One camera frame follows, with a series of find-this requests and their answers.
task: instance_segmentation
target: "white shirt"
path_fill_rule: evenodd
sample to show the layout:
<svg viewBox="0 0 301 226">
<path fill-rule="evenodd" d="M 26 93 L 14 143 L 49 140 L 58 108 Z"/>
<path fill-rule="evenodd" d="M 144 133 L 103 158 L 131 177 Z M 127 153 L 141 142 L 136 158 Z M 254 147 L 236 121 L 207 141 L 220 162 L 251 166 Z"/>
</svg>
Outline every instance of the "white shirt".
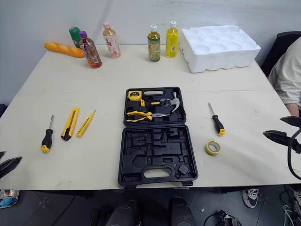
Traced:
<svg viewBox="0 0 301 226">
<path fill-rule="evenodd" d="M 301 109 L 301 37 L 275 64 L 269 81 L 284 104 L 297 103 Z"/>
</svg>

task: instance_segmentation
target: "black tool case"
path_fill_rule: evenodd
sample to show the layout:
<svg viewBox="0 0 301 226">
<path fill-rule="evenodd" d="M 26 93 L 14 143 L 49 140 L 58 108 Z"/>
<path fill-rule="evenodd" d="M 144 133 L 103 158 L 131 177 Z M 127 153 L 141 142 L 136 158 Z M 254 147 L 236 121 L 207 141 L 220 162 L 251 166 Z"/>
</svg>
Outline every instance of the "black tool case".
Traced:
<svg viewBox="0 0 301 226">
<path fill-rule="evenodd" d="M 129 91 L 139 90 L 142 99 L 157 101 L 165 99 L 164 105 L 142 107 L 140 101 L 130 101 Z M 180 105 L 174 113 L 173 99 L 176 92 Z M 127 112 L 140 111 L 170 114 L 151 121 L 127 122 L 143 116 L 127 116 Z M 125 188 L 136 188 L 139 184 L 158 182 L 181 182 L 183 186 L 193 185 L 198 171 L 192 150 L 186 114 L 179 87 L 128 89 L 126 92 L 124 125 L 122 132 L 121 152 L 119 162 L 119 184 Z M 164 177 L 148 177 L 148 170 L 164 169 L 170 173 Z"/>
</svg>

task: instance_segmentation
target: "yellow pliers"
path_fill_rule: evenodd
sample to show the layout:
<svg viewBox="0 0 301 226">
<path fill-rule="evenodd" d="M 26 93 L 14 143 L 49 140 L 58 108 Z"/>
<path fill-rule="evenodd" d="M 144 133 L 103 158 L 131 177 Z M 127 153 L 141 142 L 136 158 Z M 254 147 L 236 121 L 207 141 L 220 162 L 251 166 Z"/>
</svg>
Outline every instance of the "yellow pliers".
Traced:
<svg viewBox="0 0 301 226">
<path fill-rule="evenodd" d="M 141 115 L 144 116 L 140 119 L 136 119 L 136 120 L 130 120 L 127 119 L 127 122 L 138 122 L 138 121 L 143 121 L 143 120 L 152 120 L 152 118 L 159 118 L 159 117 L 164 117 L 164 116 L 169 116 L 169 114 L 161 114 L 161 113 L 152 113 L 152 112 L 138 112 L 138 111 L 134 111 L 134 112 L 128 112 L 127 116 L 132 116 L 132 115 Z"/>
</svg>

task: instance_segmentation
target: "wall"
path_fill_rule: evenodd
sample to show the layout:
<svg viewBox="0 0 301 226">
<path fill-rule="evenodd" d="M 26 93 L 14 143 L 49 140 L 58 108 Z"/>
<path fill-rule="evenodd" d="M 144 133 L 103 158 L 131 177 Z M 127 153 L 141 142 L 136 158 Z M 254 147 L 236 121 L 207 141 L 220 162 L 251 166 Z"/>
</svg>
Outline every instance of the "wall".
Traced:
<svg viewBox="0 0 301 226">
<path fill-rule="evenodd" d="M 151 24 L 162 40 L 170 20 L 180 28 L 235 24 L 261 47 L 262 63 L 275 35 L 301 30 L 300 0 L 1 0 L 0 103 L 8 104 L 45 53 L 44 42 L 72 44 L 68 29 L 104 44 L 108 20 L 121 44 L 145 44 Z"/>
</svg>

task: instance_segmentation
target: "bread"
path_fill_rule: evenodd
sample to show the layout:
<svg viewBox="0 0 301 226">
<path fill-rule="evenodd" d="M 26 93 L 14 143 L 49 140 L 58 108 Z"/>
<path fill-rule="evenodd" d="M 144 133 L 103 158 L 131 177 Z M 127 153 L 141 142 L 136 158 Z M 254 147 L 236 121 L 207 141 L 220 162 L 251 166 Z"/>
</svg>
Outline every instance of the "bread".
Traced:
<svg viewBox="0 0 301 226">
<path fill-rule="evenodd" d="M 80 57 L 80 58 L 85 57 L 85 54 L 84 54 L 82 49 L 67 46 L 67 45 L 64 45 L 64 44 L 56 43 L 56 42 L 45 43 L 44 47 L 46 49 L 51 50 L 51 51 L 54 51 L 54 52 L 57 52 L 57 53 L 67 54 L 67 55 L 70 55 L 72 57 Z"/>
</svg>

